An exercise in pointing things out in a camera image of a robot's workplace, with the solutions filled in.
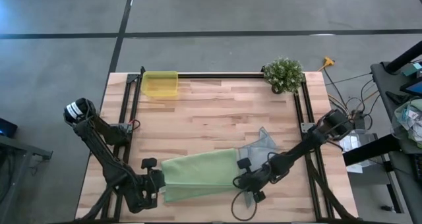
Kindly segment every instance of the yellow plastic bin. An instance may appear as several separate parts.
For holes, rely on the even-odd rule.
[[[144,72],[141,92],[151,97],[177,96],[177,72]]]

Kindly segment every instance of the black floor stripe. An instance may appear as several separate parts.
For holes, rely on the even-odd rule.
[[[245,36],[356,36],[385,34],[422,34],[422,29],[403,30],[267,30],[267,31],[209,31],[209,32],[134,32],[125,38],[195,38]]]
[[[195,38],[195,37],[247,37],[247,36],[358,36],[422,34],[422,29],[401,30],[256,30],[256,31],[209,31],[209,32],[131,32],[125,33],[128,18],[122,19],[119,33],[76,33],[76,34],[0,34],[0,40],[19,39],[85,39],[117,38],[115,52],[119,53],[123,38]],[[113,56],[114,63],[118,54]]]
[[[110,67],[108,68],[108,73],[115,72],[117,68],[117,62],[119,61],[121,46],[123,45],[123,38],[127,27],[127,22],[129,20],[129,14],[131,13],[133,0],[126,0],[125,12],[123,13],[123,18],[121,19],[119,35],[116,40],[116,44],[113,51],[113,56],[111,57]]]
[[[0,34],[2,40],[116,38],[118,33]]]

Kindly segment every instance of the black metal rail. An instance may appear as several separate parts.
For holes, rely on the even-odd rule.
[[[131,115],[129,117],[129,121],[135,119],[136,117],[136,111],[138,107],[138,99],[140,94],[140,84],[142,82],[142,75],[144,74],[145,69],[144,67],[141,68],[140,74],[128,74],[126,78],[126,85],[125,85],[125,93],[123,94],[123,101],[121,105],[120,110],[120,116],[119,116],[119,123],[125,122],[126,117],[126,111],[127,111],[127,104],[129,102],[129,94],[131,91],[131,86],[136,82],[135,86],[135,94],[133,95],[133,102],[132,102],[132,108],[131,108]],[[125,151],[123,152],[123,161],[125,163],[129,162],[129,155],[131,153],[131,146],[132,146],[132,137],[133,133],[129,137],[129,143],[125,146]],[[113,155],[116,157],[119,157],[120,153],[120,147],[114,146],[113,148]],[[101,220],[114,220],[119,221],[120,220],[120,214],[121,214],[121,206],[123,202],[123,195],[117,194],[116,201],[115,201],[115,208],[114,208],[114,214],[113,217],[109,217],[109,206],[110,206],[111,196],[108,197],[107,201],[105,202],[102,212],[101,212]]]
[[[294,96],[294,99],[295,99],[297,122],[298,122],[298,125],[299,125],[301,137],[303,139],[305,137],[305,134],[303,134],[303,132],[301,130],[301,123],[304,123],[305,121],[303,119],[301,100],[299,99],[299,95],[294,94],[293,96]],[[315,219],[318,220],[322,217],[321,216],[321,207],[319,205],[319,200],[318,200],[317,186],[315,184],[314,179],[312,178],[312,176],[309,174],[309,171],[308,171],[308,163],[309,162],[312,163],[312,159],[311,159],[310,154],[305,155],[305,162],[307,164],[307,174],[308,174],[309,188],[311,189],[312,205],[314,207]]]
[[[308,121],[310,123],[315,123],[314,113],[312,111],[311,99],[309,97],[309,91],[306,81],[302,82],[302,91],[303,91],[303,98],[305,99],[306,111],[308,114]],[[316,157],[316,164],[318,165],[318,172],[322,178],[322,181],[327,183],[327,176],[325,173],[324,162],[322,160],[322,154],[320,148],[315,148],[315,157]],[[332,209],[332,205],[328,198],[324,195],[325,206],[327,209],[328,218],[334,218],[334,211]]]
[[[208,73],[201,73],[201,72],[179,72],[178,73],[179,78],[264,78],[264,73],[262,72],[254,72],[254,73],[242,73],[242,72],[236,72],[236,73],[214,73],[214,72],[208,72]]]

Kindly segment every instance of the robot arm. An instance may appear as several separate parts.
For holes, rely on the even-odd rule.
[[[157,207],[158,189],[164,185],[162,172],[153,169],[157,160],[154,158],[142,160],[141,168],[147,168],[147,174],[137,175],[107,147],[107,144],[126,146],[130,142],[131,125],[110,126],[98,116],[92,102],[84,98],[66,106],[64,118],[100,162],[107,183],[106,191],[86,216],[87,219],[95,218],[102,207],[102,202],[106,200],[105,197],[110,195],[112,190],[123,193],[132,213]]]
[[[241,190],[252,192],[255,202],[259,203],[265,199],[265,194],[261,189],[268,182],[272,184],[277,183],[289,173],[290,168],[300,157],[309,153],[312,149],[319,148],[327,140],[341,140],[352,129],[353,125],[343,113],[338,110],[331,110],[307,131],[302,142],[288,152],[274,154],[271,158],[268,157],[268,161],[263,163],[260,169],[251,171],[249,168],[251,166],[249,158],[239,160],[237,162],[239,168],[246,169],[247,172],[236,177],[233,180],[233,184]],[[322,182],[315,167],[310,165],[308,171],[333,203],[340,216],[354,219],[337,201],[327,185]]]

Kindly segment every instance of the floor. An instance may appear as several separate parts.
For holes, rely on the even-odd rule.
[[[19,140],[54,151],[28,171],[11,223],[73,219],[88,149],[63,107],[86,97],[99,108],[109,72],[258,71],[279,56],[317,70],[327,55],[338,81],[394,59],[421,39],[421,26],[421,0],[0,0],[0,117],[19,125]],[[337,86],[346,99],[370,79]],[[381,101],[375,108],[371,132],[382,136],[389,121]],[[411,223],[379,209],[391,205],[385,186],[352,188],[363,219]]]

